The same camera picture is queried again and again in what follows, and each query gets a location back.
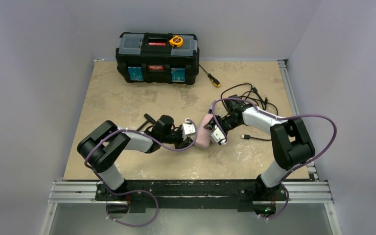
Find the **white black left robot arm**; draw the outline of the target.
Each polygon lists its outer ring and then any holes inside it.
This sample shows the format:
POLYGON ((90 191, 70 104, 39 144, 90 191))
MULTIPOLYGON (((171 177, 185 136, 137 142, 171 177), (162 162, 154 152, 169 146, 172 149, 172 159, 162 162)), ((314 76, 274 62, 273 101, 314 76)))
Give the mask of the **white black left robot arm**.
POLYGON ((107 120, 88 134, 77 146, 85 166, 90 168, 104 185, 115 193, 126 190, 126 180, 115 166, 124 150, 150 154, 160 148, 185 151, 196 140, 196 124, 186 119, 178 127, 168 115, 162 115, 144 131, 121 128, 107 120))

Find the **pink umbrella case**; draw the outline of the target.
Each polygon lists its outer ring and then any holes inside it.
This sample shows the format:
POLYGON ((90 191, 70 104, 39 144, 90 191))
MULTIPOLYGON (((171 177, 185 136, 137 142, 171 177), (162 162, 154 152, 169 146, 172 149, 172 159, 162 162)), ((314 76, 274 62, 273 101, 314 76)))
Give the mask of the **pink umbrella case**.
POLYGON ((200 122, 197 131, 197 138, 194 143, 194 146, 201 149, 207 149, 210 145, 210 133, 211 130, 205 128, 205 126, 209 123, 209 121, 213 118, 212 114, 206 114, 200 122))

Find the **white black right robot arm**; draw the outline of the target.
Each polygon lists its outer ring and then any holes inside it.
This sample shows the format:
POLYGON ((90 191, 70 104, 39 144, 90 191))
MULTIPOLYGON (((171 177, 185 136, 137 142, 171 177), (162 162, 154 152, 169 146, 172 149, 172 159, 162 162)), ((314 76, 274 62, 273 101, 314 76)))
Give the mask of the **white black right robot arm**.
POLYGON ((278 186, 293 167, 314 157, 315 148, 300 117, 280 117, 236 96, 222 98, 221 101, 228 109, 227 115, 221 117, 215 114, 217 102, 214 101, 210 107, 212 118, 204 125, 210 130, 212 142, 226 145, 228 132, 241 125, 257 128, 270 136, 274 160, 258 176, 262 187, 278 186))

